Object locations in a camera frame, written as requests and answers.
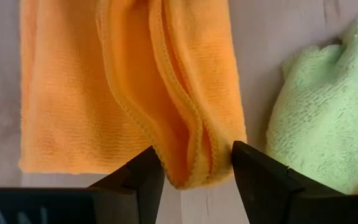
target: towel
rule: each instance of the towel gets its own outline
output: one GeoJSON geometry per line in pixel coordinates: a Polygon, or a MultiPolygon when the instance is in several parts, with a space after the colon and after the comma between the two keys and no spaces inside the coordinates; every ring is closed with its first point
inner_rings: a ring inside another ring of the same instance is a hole
{"type": "Polygon", "coordinates": [[[178,189],[246,140],[226,0],[22,0],[24,172],[108,174],[153,145],[178,189]]]}
{"type": "Polygon", "coordinates": [[[350,194],[358,186],[358,20],[341,40],[309,47],[285,63],[267,154],[350,194]]]}

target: table surface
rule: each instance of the table surface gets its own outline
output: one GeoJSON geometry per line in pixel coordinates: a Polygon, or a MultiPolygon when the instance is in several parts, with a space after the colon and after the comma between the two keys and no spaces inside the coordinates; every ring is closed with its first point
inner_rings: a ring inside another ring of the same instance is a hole
{"type": "MultiPolygon", "coordinates": [[[[280,64],[333,40],[358,15],[358,0],[230,0],[249,144],[263,149],[282,85],[280,64]]],[[[103,175],[22,174],[19,0],[0,0],[0,186],[85,187],[103,175]]],[[[184,192],[165,184],[157,223],[247,223],[234,181],[184,192]]]]}

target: orange microfiber towel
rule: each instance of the orange microfiber towel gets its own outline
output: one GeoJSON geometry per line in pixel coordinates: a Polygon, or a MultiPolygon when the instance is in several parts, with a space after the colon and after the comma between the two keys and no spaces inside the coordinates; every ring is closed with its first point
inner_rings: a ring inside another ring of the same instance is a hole
{"type": "Polygon", "coordinates": [[[22,0],[24,172],[110,173],[152,144],[178,189],[246,133],[227,0],[22,0]]]}

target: green towel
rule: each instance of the green towel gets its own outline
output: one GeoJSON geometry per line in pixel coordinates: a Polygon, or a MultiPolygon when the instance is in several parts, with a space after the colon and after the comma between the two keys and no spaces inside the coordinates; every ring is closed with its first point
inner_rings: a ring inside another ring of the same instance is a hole
{"type": "Polygon", "coordinates": [[[284,64],[267,154],[350,194],[358,186],[358,20],[342,42],[310,47],[284,64]]]}

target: fluffy green towel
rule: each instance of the fluffy green towel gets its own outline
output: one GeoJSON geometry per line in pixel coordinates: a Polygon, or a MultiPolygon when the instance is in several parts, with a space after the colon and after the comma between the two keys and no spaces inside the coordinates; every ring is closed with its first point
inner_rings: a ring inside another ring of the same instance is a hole
{"type": "Polygon", "coordinates": [[[358,185],[358,20],[342,42],[285,63],[267,154],[349,194],[358,185]]]}

